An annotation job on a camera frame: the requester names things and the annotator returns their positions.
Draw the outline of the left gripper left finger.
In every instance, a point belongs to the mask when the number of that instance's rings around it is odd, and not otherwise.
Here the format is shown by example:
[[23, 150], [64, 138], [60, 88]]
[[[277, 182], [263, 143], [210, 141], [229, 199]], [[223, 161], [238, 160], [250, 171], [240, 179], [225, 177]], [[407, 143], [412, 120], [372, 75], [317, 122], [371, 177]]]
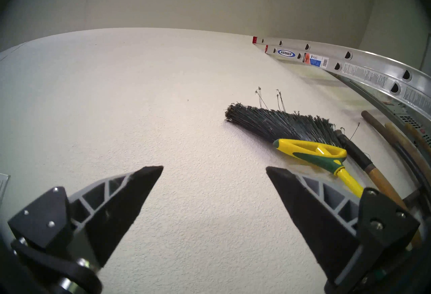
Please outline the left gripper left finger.
[[15, 239], [57, 258], [104, 267], [135, 222], [163, 166], [101, 179], [67, 196], [55, 186], [8, 221]]

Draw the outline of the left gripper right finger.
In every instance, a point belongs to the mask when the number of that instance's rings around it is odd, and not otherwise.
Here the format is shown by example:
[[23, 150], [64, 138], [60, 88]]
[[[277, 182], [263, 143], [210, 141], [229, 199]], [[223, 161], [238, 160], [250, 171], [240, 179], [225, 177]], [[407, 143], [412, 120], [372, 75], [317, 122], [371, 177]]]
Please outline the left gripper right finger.
[[375, 188], [358, 198], [284, 168], [268, 166], [266, 174], [325, 273], [325, 292], [390, 292], [419, 228], [408, 211]]

